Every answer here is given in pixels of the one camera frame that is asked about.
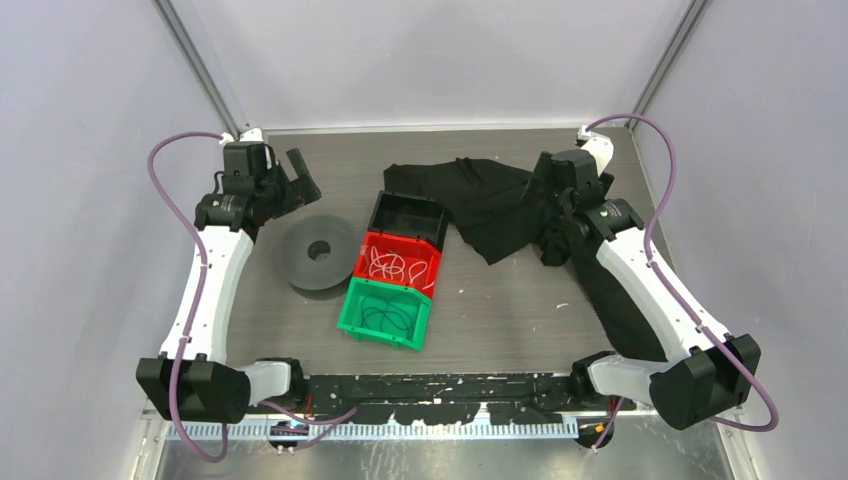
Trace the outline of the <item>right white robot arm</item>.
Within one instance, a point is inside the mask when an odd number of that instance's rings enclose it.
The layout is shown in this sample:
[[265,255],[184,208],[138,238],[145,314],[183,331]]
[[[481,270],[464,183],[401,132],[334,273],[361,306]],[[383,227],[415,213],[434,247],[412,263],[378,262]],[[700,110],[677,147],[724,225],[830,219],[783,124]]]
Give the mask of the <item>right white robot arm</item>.
[[638,213],[608,198],[613,180],[584,149],[541,152],[522,196],[542,210],[543,264],[572,263],[612,346],[573,364],[571,397],[589,411],[634,400],[684,430],[748,399],[761,349],[694,300]]

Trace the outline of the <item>grey perforated cable spool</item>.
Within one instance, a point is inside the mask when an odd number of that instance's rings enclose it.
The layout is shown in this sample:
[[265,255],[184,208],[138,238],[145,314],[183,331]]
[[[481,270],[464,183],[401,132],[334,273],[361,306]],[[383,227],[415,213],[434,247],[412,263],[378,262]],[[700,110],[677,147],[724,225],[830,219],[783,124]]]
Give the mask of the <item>grey perforated cable spool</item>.
[[289,228],[279,244],[279,272],[290,286],[319,292],[353,274],[364,233],[337,215],[312,215]]

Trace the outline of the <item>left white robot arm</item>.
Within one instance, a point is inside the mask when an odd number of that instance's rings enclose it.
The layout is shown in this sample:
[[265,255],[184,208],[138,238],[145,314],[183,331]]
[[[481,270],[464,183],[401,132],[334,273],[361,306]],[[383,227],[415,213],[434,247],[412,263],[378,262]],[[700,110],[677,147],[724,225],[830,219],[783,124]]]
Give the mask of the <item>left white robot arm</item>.
[[166,340],[156,357],[140,359],[135,373],[166,420],[236,424],[264,400],[284,414],[305,405],[308,387],[298,360],[227,363],[235,294],[260,228],[321,197],[300,150],[286,156],[295,178],[263,141],[225,144],[216,189],[202,197],[192,220],[177,215],[194,242],[191,271]]

